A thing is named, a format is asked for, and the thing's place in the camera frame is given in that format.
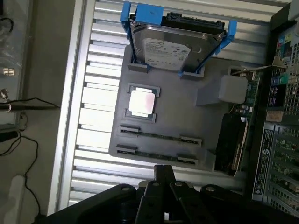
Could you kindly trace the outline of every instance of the hard drive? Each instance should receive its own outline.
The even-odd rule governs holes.
[[[163,16],[162,7],[138,4],[128,17],[128,38],[135,63],[177,72],[197,73],[206,60],[233,40],[236,22],[228,32],[221,21],[211,22],[177,13]],[[121,16],[124,25],[126,16]]]

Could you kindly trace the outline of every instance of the hard drive label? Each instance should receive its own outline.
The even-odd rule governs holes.
[[[179,71],[190,53],[183,44],[145,38],[143,40],[145,62],[159,69]]]
[[[270,158],[272,137],[273,137],[273,130],[265,129],[263,132],[263,141],[261,145],[258,166],[256,171],[256,180],[253,189],[254,195],[263,195],[263,191],[266,183],[268,163]]]

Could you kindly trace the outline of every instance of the black mounting arm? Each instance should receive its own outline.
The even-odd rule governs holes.
[[[171,166],[155,165],[155,179],[140,182],[137,190],[119,184],[35,224],[254,222],[292,224],[299,223],[299,219],[216,185],[206,185],[198,192],[191,184],[176,181]]]

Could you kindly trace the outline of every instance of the screw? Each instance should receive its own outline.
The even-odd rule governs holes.
[[[174,185],[176,185],[177,187],[182,187],[182,186],[183,186],[183,183],[181,183],[181,182],[176,182]]]
[[[211,191],[211,192],[215,191],[215,189],[213,187],[207,187],[206,190]]]

